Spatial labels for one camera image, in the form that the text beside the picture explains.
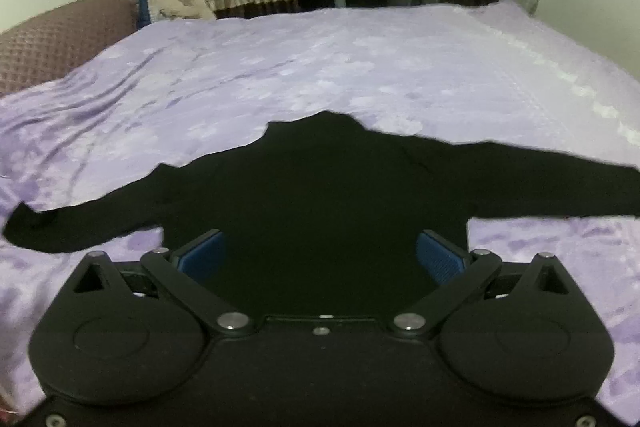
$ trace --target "brown quilted headboard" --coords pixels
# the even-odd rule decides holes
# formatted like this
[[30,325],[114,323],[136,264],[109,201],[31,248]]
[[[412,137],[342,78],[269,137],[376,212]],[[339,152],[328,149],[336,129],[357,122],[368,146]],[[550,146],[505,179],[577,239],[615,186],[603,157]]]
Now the brown quilted headboard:
[[0,97],[62,78],[136,31],[133,0],[80,0],[0,34]]

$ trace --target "purple blanket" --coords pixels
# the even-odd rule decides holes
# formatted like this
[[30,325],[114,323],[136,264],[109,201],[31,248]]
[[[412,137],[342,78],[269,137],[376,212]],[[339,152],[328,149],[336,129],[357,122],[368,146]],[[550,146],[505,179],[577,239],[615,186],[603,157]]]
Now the purple blanket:
[[[98,198],[252,142],[270,120],[323,109],[385,132],[493,139],[640,166],[640,86],[511,4],[320,10],[253,20],[160,22],[64,79],[0,100],[0,226],[14,206]],[[102,245],[116,261],[161,230]],[[640,227],[630,217],[472,220],[470,244],[507,261],[554,251],[616,343],[599,398],[640,418]],[[31,330],[82,252],[0,239],[0,387],[20,411],[42,399]]]

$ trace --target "floral blanket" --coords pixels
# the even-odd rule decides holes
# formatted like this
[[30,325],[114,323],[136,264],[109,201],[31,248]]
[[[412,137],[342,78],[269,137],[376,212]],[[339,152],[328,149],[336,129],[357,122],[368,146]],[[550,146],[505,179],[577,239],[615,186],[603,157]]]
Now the floral blanket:
[[[0,226],[98,198],[159,162],[184,165],[323,109],[385,132],[493,139],[640,165],[640,87],[511,4],[320,10],[152,24],[66,78],[0,100]],[[472,220],[473,247],[507,261],[554,251],[616,343],[599,398],[640,419],[640,228],[629,217]],[[116,261],[161,230],[100,248]],[[22,412],[42,391],[28,338],[82,252],[0,239],[0,387]]]

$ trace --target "black sweater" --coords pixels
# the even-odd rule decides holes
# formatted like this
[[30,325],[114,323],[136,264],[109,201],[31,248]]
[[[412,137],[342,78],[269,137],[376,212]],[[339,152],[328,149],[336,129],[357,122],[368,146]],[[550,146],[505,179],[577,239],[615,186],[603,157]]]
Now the black sweater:
[[176,248],[216,228],[228,255],[206,285],[246,312],[391,315],[433,289],[415,255],[423,229],[466,248],[473,216],[639,212],[635,168],[382,134],[322,112],[182,168],[160,164],[99,200],[43,213],[21,203],[4,236],[71,252],[154,225]]

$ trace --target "metal bolt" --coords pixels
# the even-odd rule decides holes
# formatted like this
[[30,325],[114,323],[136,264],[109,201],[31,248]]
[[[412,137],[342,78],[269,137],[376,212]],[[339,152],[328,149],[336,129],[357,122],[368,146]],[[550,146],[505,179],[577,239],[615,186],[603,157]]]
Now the metal bolt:
[[50,414],[44,420],[44,425],[47,427],[66,427],[66,420],[59,414]]
[[597,424],[598,422],[596,422],[596,419],[593,416],[586,414],[585,416],[580,416],[580,418],[578,418],[575,423],[575,427],[596,427]]
[[223,313],[218,317],[218,325],[225,330],[239,330],[249,323],[249,317],[239,312]]
[[400,315],[396,315],[394,318],[394,324],[396,327],[405,331],[415,331],[419,330],[423,327],[427,321],[424,319],[422,315],[418,315],[417,313],[402,313]]

